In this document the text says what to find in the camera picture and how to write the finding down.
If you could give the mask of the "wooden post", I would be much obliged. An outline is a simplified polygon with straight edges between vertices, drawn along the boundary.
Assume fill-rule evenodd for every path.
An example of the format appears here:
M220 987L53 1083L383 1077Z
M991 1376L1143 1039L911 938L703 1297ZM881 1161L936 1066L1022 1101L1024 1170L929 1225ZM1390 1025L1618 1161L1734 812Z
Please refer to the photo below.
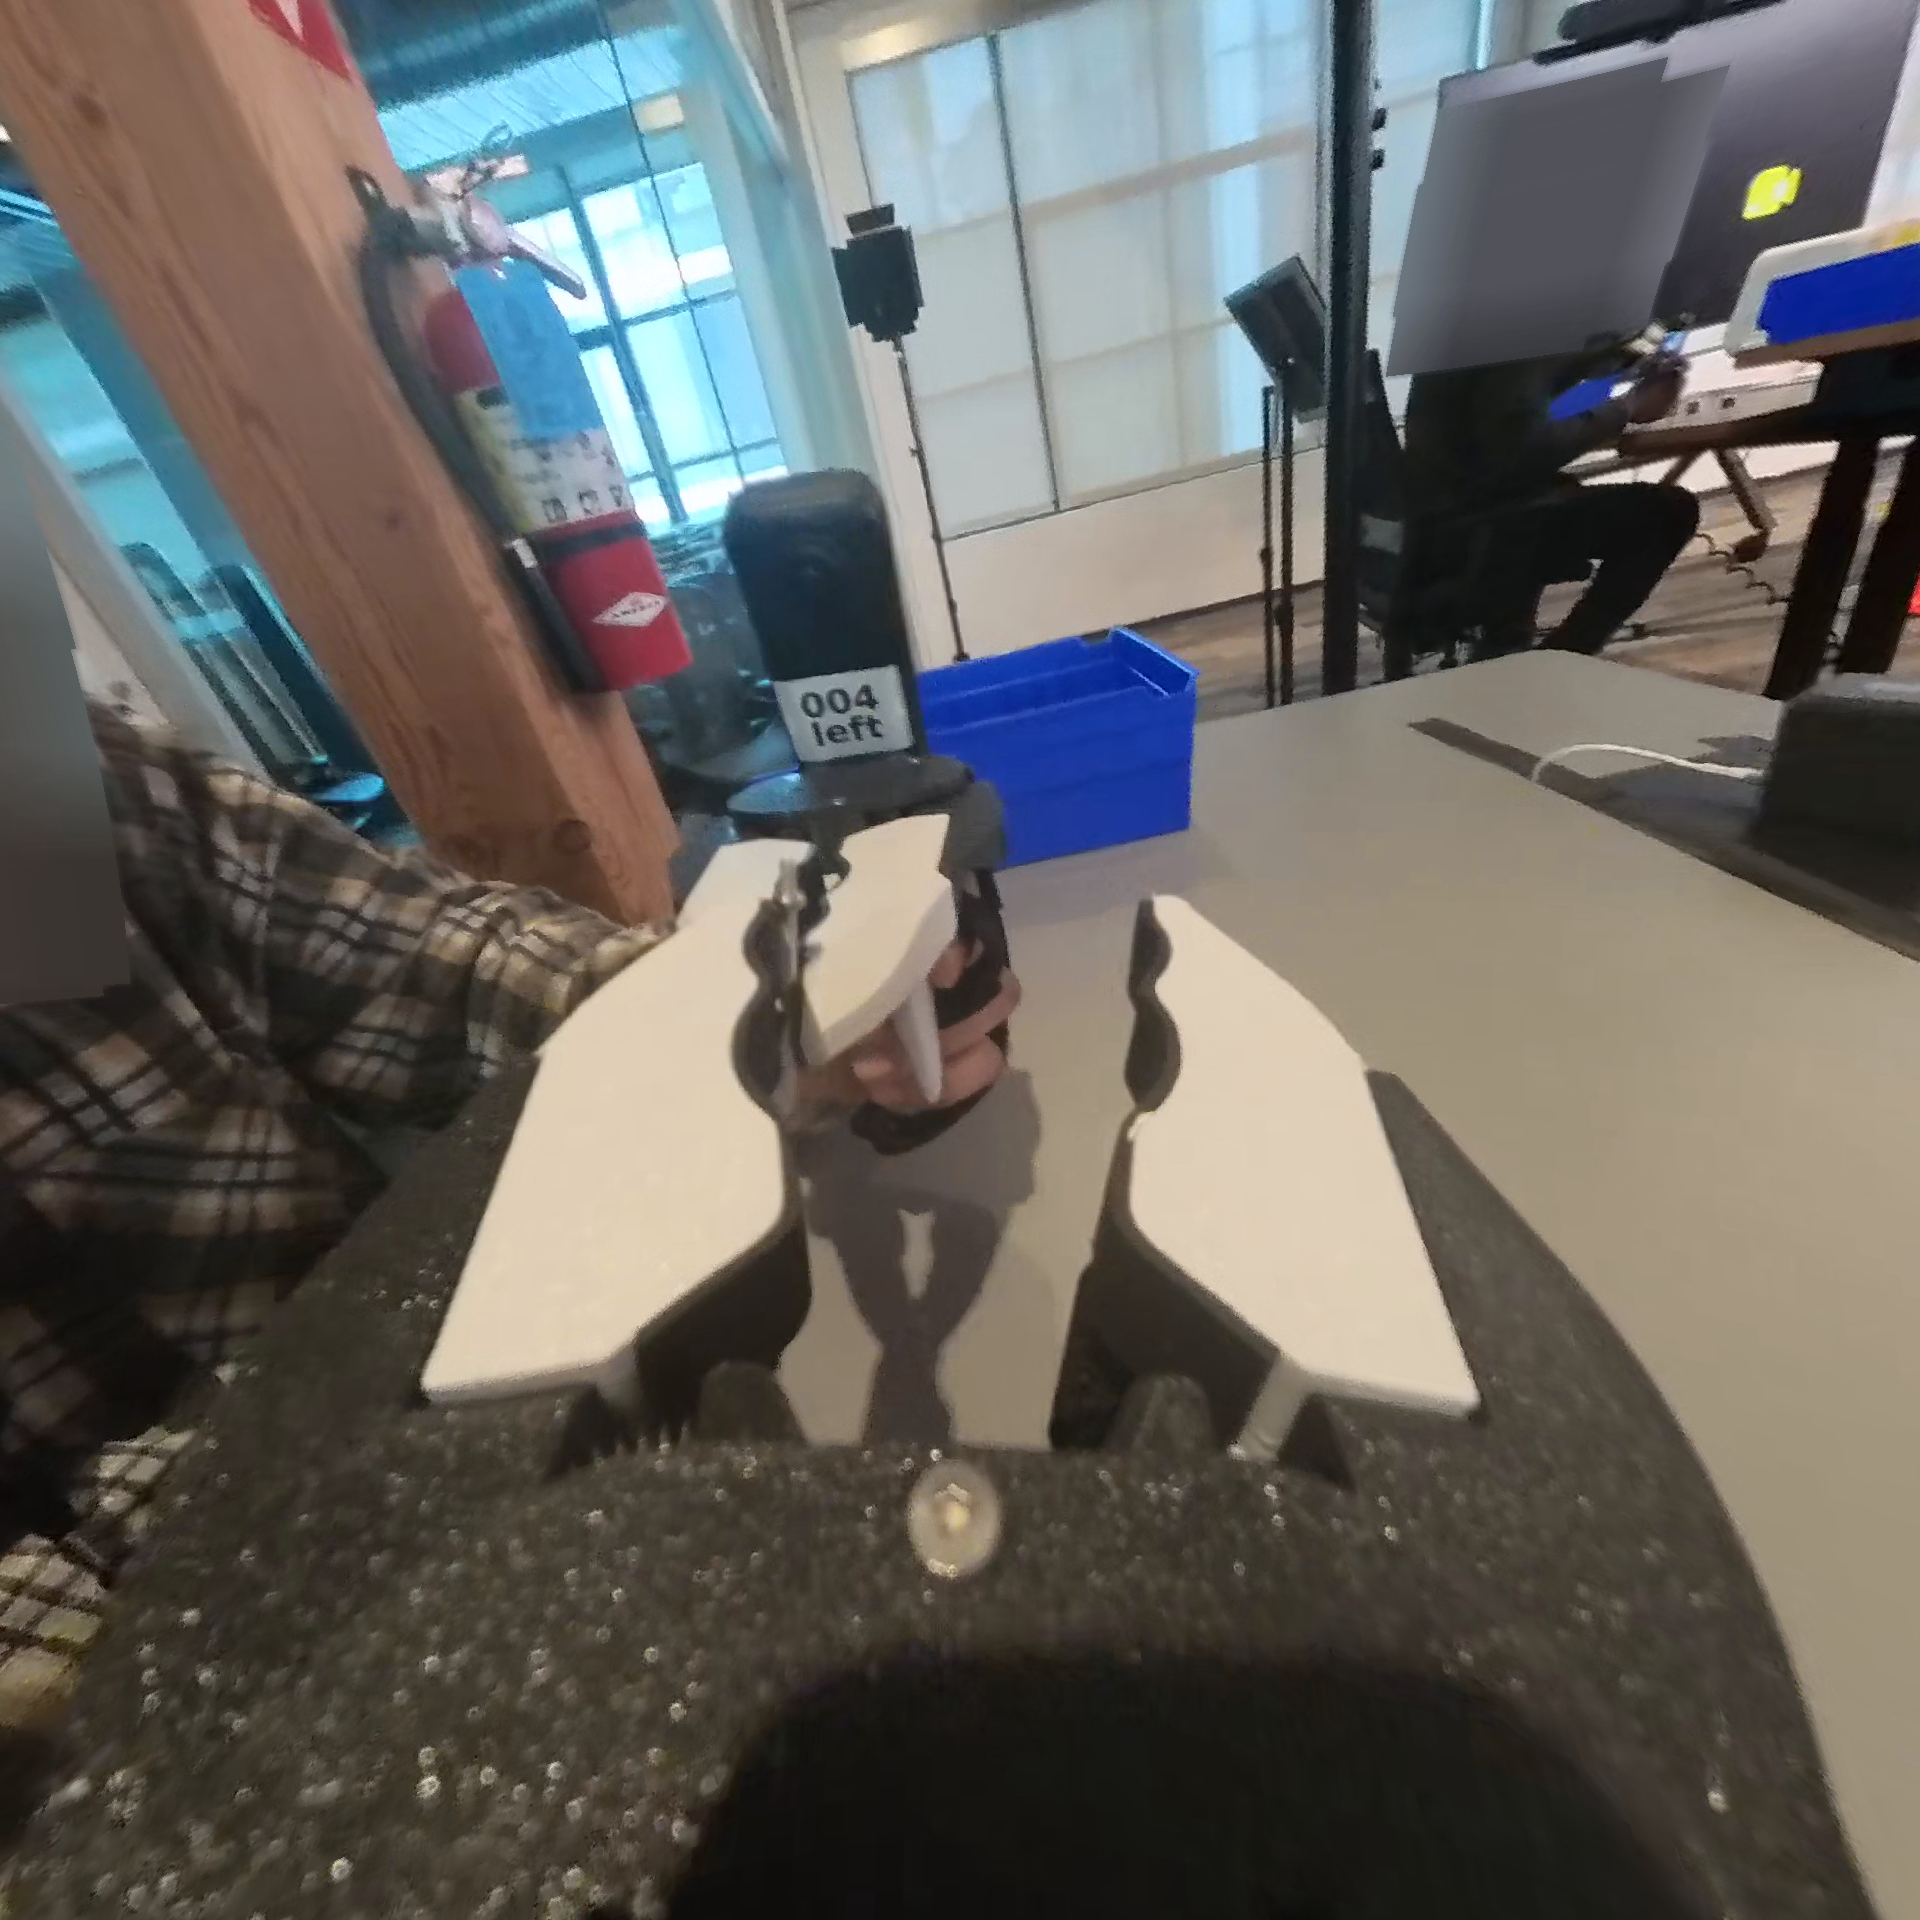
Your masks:
M377 348L368 85L239 2L5 2L5 129L426 849L613 921L679 829L623 704L564 691Z

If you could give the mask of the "wooden desk with black legs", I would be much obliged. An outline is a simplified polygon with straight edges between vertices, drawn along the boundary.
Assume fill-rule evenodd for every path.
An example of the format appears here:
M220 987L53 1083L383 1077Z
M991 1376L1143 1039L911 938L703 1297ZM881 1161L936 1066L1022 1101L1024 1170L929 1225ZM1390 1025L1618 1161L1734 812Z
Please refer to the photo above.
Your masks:
M1745 384L1685 401L1666 421L1631 429L1621 463L1669 464L1671 479L1700 455L1833 444L1828 476L1791 576L1764 696L1786 704L1828 671L1881 680L1900 655L1918 578L1918 323L1866 328L1796 357L1816 383L1786 380L1790 408L1756 415ZM1885 520L1862 549L1866 499L1881 448L1904 442ZM1862 554L1855 600L1834 632L1842 593Z

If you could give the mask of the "large black monitor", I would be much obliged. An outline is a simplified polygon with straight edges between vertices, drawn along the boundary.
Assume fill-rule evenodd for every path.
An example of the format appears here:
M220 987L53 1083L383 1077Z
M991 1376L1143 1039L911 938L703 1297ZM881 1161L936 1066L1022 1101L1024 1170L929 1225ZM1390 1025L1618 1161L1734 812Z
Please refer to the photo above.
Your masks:
M1728 323L1762 252L1860 226L1913 23L1914 2L1783 2L1669 40L1671 80L1720 66L1722 85L1656 320Z

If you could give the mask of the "black floor pole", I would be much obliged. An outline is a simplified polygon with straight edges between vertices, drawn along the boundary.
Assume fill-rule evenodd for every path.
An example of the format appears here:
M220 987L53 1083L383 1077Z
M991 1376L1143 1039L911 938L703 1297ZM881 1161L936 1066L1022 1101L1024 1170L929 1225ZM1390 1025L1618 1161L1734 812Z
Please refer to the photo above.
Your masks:
M1376 171L1376 2L1328 5L1328 428L1320 692L1360 672L1360 481Z

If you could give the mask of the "black office chair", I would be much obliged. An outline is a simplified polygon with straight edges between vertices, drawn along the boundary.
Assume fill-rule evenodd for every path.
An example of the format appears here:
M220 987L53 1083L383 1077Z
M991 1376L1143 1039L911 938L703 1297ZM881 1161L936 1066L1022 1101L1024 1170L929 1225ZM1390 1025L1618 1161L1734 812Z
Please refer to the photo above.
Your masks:
M1360 408L1358 616L1381 645L1382 680L1421 661L1455 666L1494 596L1489 527L1414 520L1401 432L1376 351L1365 354Z

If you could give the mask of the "small black monitor on pole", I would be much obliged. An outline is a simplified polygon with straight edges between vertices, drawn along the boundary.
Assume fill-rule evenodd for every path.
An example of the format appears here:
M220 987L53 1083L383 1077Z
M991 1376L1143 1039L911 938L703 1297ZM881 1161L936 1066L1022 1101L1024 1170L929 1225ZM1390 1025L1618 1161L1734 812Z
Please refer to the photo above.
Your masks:
M1258 393L1258 616L1264 709L1292 704L1296 672L1297 429L1328 408L1328 306L1300 256L1226 296L1264 372Z

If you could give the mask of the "red fire extinguisher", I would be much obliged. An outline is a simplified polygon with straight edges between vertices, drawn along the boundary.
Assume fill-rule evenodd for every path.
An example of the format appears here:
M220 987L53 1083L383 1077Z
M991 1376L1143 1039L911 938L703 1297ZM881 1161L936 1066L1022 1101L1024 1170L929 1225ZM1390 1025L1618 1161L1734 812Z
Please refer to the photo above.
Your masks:
M400 202L364 168L345 178L374 348L560 681L623 696L684 672L688 637L557 304L582 280L470 191Z

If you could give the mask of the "grey box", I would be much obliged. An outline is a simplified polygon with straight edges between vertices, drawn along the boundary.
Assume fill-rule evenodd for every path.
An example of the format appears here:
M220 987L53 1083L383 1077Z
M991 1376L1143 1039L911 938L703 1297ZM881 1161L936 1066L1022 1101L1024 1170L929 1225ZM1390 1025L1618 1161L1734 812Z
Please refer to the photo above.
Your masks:
M1918 683L1837 676L1790 700L1757 827L1918 850Z

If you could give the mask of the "blue bin on white tray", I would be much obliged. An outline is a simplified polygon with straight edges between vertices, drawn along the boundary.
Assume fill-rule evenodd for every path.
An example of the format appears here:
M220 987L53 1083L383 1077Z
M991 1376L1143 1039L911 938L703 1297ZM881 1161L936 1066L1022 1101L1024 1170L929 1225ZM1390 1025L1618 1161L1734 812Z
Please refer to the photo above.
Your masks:
M1738 367L1826 363L1918 340L1918 220L1770 248L1722 324Z

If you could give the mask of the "blue plastic bin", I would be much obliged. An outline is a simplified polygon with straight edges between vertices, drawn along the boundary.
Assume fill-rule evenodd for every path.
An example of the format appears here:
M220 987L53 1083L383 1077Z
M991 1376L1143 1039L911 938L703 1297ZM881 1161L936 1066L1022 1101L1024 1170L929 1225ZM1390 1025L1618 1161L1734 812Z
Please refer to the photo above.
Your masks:
M927 745L998 797L1004 868L1185 832L1198 671L1133 632L919 676Z

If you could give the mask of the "black light panel on stand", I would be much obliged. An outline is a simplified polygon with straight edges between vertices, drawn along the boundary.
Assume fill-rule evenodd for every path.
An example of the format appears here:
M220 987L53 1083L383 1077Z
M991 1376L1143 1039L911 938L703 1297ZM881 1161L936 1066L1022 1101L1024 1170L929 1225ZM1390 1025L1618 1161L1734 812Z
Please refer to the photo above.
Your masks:
M898 221L890 204L857 210L847 216L845 242L832 250L832 266L847 324L864 331L874 345L889 351L895 361L908 448L919 473L919 488L927 515L927 539L938 575L943 611L949 616L950 658L957 666L965 666L972 661L972 655L952 593L920 409L905 352L905 344L919 330L924 311L914 234Z

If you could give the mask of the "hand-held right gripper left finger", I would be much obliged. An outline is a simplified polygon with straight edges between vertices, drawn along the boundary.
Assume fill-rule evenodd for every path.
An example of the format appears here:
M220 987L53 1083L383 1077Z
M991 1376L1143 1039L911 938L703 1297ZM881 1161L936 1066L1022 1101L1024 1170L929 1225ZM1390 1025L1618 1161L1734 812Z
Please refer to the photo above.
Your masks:
M582 1387L690 1411L713 1367L774 1371L808 1316L774 1113L793 977L789 840L722 849L661 947L538 1047L422 1365L439 1409Z

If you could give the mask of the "person's left hand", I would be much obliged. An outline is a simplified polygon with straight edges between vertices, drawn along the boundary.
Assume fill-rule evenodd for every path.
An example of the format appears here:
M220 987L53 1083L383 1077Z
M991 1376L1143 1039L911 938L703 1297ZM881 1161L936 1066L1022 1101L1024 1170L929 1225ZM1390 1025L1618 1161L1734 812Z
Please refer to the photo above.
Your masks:
M837 1097L872 1104L887 1113L916 1116L954 1109L1000 1080L1005 1053L993 1033L1013 1019L1020 999L1017 977L998 967L991 977L991 996L965 1019L938 1028L942 1082L934 1093L924 1090L895 1019L832 1064L826 1083Z

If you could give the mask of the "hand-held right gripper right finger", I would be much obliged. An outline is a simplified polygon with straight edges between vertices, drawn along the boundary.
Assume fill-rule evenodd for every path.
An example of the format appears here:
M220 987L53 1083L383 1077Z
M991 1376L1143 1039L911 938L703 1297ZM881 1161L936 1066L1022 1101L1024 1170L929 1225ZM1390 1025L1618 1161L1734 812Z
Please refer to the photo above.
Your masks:
M1196 1384L1238 1457L1277 1457L1310 1402L1469 1419L1479 1384L1358 1049L1177 897L1141 901L1127 981L1102 1356Z

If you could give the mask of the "person's plaid shirt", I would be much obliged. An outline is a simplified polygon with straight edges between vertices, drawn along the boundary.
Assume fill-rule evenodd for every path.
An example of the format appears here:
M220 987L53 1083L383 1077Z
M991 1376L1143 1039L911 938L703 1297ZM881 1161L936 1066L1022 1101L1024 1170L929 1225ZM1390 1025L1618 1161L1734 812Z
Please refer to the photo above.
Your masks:
M378 1189L319 1068L351 1004L5 1015L5 1714L58 1691L178 1419Z

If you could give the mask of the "person's left forearm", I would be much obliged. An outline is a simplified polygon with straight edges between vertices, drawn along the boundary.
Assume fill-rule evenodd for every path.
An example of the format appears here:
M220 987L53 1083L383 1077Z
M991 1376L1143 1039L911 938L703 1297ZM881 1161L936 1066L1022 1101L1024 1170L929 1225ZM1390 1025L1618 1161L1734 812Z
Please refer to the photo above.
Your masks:
M204 1019L356 1127L444 1125L666 940L374 849L108 706L86 720L133 924Z

